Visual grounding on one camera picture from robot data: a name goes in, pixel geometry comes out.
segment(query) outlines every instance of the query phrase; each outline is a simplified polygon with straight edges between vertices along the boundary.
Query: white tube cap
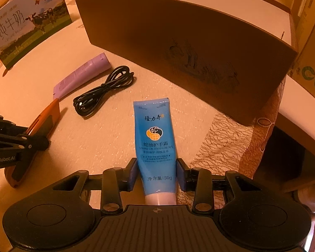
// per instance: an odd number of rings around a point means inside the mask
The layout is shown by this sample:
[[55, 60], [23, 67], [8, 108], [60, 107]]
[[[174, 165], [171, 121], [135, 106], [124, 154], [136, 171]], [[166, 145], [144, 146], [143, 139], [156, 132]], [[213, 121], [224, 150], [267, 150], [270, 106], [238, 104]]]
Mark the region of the white tube cap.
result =
[[157, 192], [145, 196], [146, 205], [151, 206], [168, 206], [176, 205], [175, 193], [172, 192]]

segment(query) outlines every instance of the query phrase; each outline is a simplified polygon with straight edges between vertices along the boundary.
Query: open box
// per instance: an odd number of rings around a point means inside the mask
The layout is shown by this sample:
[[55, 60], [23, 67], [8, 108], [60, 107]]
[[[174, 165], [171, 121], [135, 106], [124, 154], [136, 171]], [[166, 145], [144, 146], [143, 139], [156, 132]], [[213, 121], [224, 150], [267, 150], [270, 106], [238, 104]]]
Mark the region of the open box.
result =
[[297, 54], [289, 9], [272, 0], [76, 3], [92, 44], [154, 71], [245, 125]]

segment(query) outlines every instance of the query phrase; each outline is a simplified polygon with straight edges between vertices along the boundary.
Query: snake oil logo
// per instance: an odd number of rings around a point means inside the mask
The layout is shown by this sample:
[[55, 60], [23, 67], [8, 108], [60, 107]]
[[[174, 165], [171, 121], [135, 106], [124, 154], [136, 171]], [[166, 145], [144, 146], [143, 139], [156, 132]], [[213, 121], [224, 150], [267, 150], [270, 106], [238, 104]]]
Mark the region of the snake oil logo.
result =
[[157, 141], [163, 135], [162, 129], [159, 127], [151, 127], [147, 130], [146, 135], [153, 141]]

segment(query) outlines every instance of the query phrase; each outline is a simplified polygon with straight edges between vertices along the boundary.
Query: purple tube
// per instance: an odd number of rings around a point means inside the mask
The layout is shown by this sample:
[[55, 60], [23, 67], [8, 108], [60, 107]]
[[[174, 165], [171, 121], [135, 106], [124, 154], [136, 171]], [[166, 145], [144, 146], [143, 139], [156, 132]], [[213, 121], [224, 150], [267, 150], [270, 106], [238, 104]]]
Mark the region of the purple tube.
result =
[[105, 53], [101, 53], [77, 68], [54, 87], [53, 99], [61, 99], [95, 76], [111, 68]]

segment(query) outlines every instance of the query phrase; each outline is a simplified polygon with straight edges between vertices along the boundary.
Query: brown patterned fabric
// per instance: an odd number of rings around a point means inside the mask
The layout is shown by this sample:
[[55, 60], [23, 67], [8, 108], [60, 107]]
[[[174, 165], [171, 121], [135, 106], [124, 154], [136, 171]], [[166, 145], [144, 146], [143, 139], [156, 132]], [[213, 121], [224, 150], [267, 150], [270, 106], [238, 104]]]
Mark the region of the brown patterned fabric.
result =
[[[244, 126], [223, 113], [218, 113], [190, 168], [200, 167], [213, 174], [224, 175], [227, 170], [239, 171], [252, 178], [258, 168], [266, 143], [272, 134], [279, 111], [286, 78], [270, 97], [251, 126]], [[194, 192], [176, 193], [177, 203], [192, 207]], [[222, 192], [214, 192], [215, 208], [224, 205]]]

